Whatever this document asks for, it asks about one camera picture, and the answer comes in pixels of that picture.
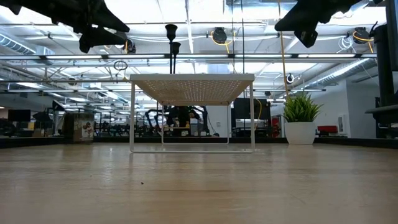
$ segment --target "green plant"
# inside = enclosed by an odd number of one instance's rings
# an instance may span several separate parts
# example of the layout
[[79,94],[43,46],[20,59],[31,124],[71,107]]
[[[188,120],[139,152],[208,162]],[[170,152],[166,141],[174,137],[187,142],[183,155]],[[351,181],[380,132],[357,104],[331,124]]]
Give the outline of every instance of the green plant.
[[284,117],[287,122],[313,122],[322,105],[316,105],[304,92],[286,99]]

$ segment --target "perforated tabletop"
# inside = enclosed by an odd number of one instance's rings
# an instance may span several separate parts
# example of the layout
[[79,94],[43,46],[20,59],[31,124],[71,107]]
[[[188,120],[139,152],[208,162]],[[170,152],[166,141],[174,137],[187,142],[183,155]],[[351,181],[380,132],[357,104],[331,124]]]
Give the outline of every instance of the perforated tabletop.
[[229,105],[253,81],[253,74],[131,75],[147,95],[162,105]]

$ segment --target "wooden floor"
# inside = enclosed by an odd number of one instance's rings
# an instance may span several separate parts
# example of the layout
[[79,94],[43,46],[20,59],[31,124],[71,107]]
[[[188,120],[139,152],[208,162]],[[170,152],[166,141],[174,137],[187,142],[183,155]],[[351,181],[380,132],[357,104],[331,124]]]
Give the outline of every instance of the wooden floor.
[[235,155],[133,155],[128,144],[2,149],[0,223],[396,224],[398,151],[283,144]]

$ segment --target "monitor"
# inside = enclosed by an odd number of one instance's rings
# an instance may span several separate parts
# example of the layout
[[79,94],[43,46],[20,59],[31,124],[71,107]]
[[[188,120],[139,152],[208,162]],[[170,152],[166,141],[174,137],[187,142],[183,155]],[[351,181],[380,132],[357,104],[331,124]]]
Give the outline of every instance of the monitor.
[[31,113],[30,110],[8,110],[8,120],[9,121],[31,121]]

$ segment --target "ceiling pipe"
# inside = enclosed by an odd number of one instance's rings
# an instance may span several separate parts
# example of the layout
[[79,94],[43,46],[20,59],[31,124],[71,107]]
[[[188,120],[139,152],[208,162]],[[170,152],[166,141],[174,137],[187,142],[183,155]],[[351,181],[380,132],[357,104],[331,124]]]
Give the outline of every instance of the ceiling pipe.
[[318,85],[329,85],[331,83],[337,83],[340,80],[351,77],[358,72],[368,70],[377,66],[376,60],[374,59],[359,59],[355,62],[341,64],[333,67],[332,69],[317,75],[315,78],[307,81],[308,84],[301,84],[296,88],[313,88]]
[[[53,50],[46,47],[29,44],[24,40],[20,40],[18,37],[8,34],[4,30],[0,29],[0,45],[11,49],[22,55],[53,55]],[[51,64],[49,60],[36,60],[37,63]]]

